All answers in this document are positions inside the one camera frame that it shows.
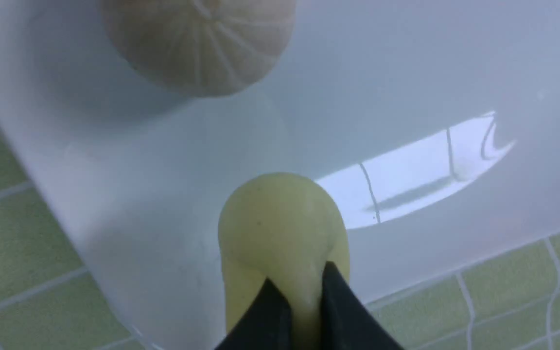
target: green tiled wall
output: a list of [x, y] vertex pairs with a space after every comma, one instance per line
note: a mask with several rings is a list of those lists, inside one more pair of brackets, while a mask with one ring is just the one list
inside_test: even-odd
[[[0, 141], [0, 191], [26, 181]], [[90, 350], [113, 344], [111, 350], [143, 350], [111, 314], [30, 187], [0, 199], [0, 349]], [[557, 264], [560, 234], [386, 297], [369, 309], [409, 350], [466, 350], [468, 336], [474, 350], [548, 350], [546, 322], [553, 350], [560, 350], [560, 289], [553, 296]]]
[[[0, 349], [91, 350], [131, 338], [1, 141], [0, 191]], [[143, 347], [131, 339], [111, 349]]]
[[[409, 350], [469, 349], [469, 324], [473, 350], [549, 350], [546, 322], [551, 325], [553, 350], [560, 350], [560, 289], [554, 294], [557, 266], [560, 233], [464, 268], [459, 273], [463, 284], [454, 277], [426, 283], [422, 289], [396, 294], [404, 297], [376, 301], [369, 309]], [[459, 292], [462, 285], [471, 304]], [[471, 307], [475, 313], [472, 323]]]

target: black rubber tip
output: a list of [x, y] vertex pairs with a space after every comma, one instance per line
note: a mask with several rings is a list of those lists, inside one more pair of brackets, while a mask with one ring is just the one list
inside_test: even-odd
[[321, 350], [403, 350], [369, 314], [332, 262], [325, 266]]
[[216, 350], [290, 350], [291, 307], [267, 279], [250, 308]]

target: white porcelain surface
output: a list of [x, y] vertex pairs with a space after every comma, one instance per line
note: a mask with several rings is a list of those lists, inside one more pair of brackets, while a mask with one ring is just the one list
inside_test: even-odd
[[209, 349], [218, 214], [261, 173], [331, 193], [364, 302], [560, 230], [560, 1], [300, 0], [269, 77], [185, 100], [93, 1], [0, 0], [0, 130], [123, 320]]

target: yellow-green rubber object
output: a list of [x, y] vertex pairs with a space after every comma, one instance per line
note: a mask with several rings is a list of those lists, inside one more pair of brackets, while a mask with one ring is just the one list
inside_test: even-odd
[[325, 262], [349, 281], [347, 230], [328, 193], [299, 175], [261, 175], [228, 198], [218, 237], [227, 332], [269, 277], [291, 305], [296, 347], [317, 349]]

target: black object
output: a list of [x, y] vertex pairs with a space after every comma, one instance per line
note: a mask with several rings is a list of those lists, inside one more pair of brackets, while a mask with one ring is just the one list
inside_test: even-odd
[[[403, 350], [362, 306], [333, 262], [323, 273], [321, 350]], [[216, 350], [293, 350], [291, 307], [267, 279]]]

